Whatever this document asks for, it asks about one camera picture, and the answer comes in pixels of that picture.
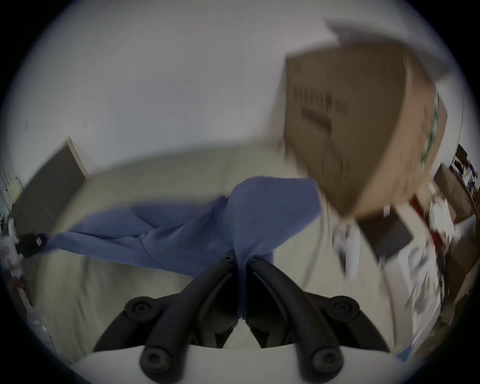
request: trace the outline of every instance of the cardboard box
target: cardboard box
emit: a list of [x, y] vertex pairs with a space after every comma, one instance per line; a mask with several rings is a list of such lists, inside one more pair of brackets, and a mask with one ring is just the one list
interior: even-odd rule
[[462, 238], [447, 263], [450, 281], [448, 299], [456, 304], [473, 287], [480, 266], [480, 249], [473, 241]]
[[285, 141], [342, 216], [359, 217], [414, 195], [447, 115], [408, 47], [306, 53], [288, 58], [287, 78]]
[[445, 164], [440, 165], [434, 177], [438, 188], [452, 205], [456, 212], [457, 221], [463, 221], [472, 216], [470, 197], [460, 180], [448, 169]]

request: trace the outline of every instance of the mattress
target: mattress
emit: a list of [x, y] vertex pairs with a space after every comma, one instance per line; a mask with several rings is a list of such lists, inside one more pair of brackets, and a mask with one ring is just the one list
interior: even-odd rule
[[[229, 194], [253, 176], [306, 177], [280, 143], [251, 144], [177, 154], [128, 164], [87, 180], [57, 221], [53, 233], [67, 230], [88, 214], [145, 201], [206, 202]], [[393, 347], [394, 325], [388, 290], [364, 238], [355, 279], [346, 279], [333, 250], [340, 218], [319, 192], [322, 214], [274, 251], [274, 264], [303, 290], [323, 296], [351, 296]], [[76, 362], [137, 296], [180, 292], [188, 276], [90, 259], [56, 250], [38, 258], [34, 303], [40, 308], [56, 351]], [[259, 348], [239, 322], [226, 348]]]

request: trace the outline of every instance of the white object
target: white object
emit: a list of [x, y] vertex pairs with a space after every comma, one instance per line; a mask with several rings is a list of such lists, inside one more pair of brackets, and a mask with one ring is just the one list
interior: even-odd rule
[[[143, 346], [91, 353], [71, 366], [92, 384], [152, 384], [140, 368]], [[329, 383], [403, 383], [420, 367], [419, 360], [402, 363], [386, 352], [340, 347], [344, 365]], [[263, 349], [217, 349], [188, 346], [179, 384], [305, 383], [295, 345]]]
[[450, 242], [455, 235], [455, 228], [450, 216], [447, 200], [436, 196], [430, 203], [428, 218], [430, 220], [430, 229], [438, 233], [443, 233]]
[[440, 289], [433, 245], [412, 241], [383, 272], [390, 289], [397, 350], [418, 349], [440, 315]]
[[473, 175], [472, 168], [468, 167], [467, 170], [465, 171], [465, 174], [462, 176], [462, 180], [465, 185], [468, 185], [468, 182], [470, 181], [470, 178]]
[[16, 239], [11, 236], [0, 238], [0, 266], [13, 277], [20, 278], [23, 275], [23, 257], [17, 253], [15, 243]]
[[476, 224], [477, 222], [475, 215], [470, 216], [460, 223], [456, 223], [454, 225], [455, 234], [452, 239], [451, 248], [455, 248], [462, 237], [474, 239], [476, 236]]
[[360, 229], [357, 223], [342, 223], [334, 231], [334, 249], [345, 263], [345, 276], [357, 276], [360, 264]]

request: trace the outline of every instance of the white wall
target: white wall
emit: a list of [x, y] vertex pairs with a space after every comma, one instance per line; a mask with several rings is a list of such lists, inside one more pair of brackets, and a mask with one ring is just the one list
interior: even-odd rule
[[[410, 16], [384, 0], [77, 3], [18, 73], [1, 111], [1, 159], [25, 185], [68, 135], [90, 173], [151, 154], [280, 136], [285, 55], [335, 44], [325, 22], [375, 28], [449, 60]], [[456, 79], [439, 89], [449, 121], [458, 121]], [[457, 123], [448, 132], [439, 158], [450, 161]]]

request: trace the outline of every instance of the black bracket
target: black bracket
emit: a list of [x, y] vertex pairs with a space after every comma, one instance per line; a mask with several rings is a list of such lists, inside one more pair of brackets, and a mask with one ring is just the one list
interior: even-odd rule
[[[343, 366], [340, 345], [389, 349], [352, 298], [303, 292], [261, 256], [246, 266], [245, 321], [262, 348], [297, 345], [302, 378], [324, 383]], [[189, 344], [222, 348], [238, 323], [239, 277], [233, 251], [182, 292], [130, 300], [94, 352], [144, 345], [143, 372], [157, 383], [181, 378]]]

